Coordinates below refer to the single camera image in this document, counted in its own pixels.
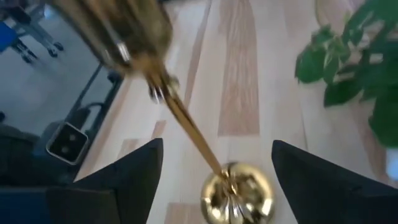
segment green plant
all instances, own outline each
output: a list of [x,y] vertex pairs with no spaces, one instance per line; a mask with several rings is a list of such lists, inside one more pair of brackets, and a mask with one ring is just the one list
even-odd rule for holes
[[[382,29],[375,38],[359,48],[366,29],[380,22]],[[367,0],[347,21],[342,35],[330,26],[314,33],[295,69],[302,83],[321,79],[327,83],[325,107],[346,103],[358,94],[361,100],[376,99],[369,125],[387,147],[398,147],[398,40],[389,38],[397,23],[398,0]],[[361,53],[361,60],[349,63],[354,51]],[[373,55],[382,55],[382,60],[371,63]]]

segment wooden floor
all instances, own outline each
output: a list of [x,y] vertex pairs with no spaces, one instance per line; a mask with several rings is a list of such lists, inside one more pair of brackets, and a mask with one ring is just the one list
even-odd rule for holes
[[[296,56],[318,27],[312,0],[189,0],[167,9],[174,40],[166,64],[181,98],[221,163],[248,162],[269,177],[274,223],[296,223],[272,166],[275,139],[395,184],[366,125],[369,105],[326,110],[325,84],[294,78]],[[164,139],[164,163],[148,223],[204,223],[198,203],[210,168],[143,80],[124,82],[79,178],[156,137]]]

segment potted plant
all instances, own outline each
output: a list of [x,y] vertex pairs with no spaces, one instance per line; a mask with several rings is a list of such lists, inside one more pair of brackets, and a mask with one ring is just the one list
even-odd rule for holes
[[[330,26],[316,31],[298,55],[295,68],[301,83],[326,82],[325,107],[344,104],[357,95],[361,101],[375,100],[369,125],[388,149],[398,148],[398,39],[391,38],[397,23],[397,0],[368,0],[347,21],[341,35]],[[381,24],[378,33],[370,43],[360,45],[374,24]],[[353,52],[360,53],[356,63],[349,60]]]

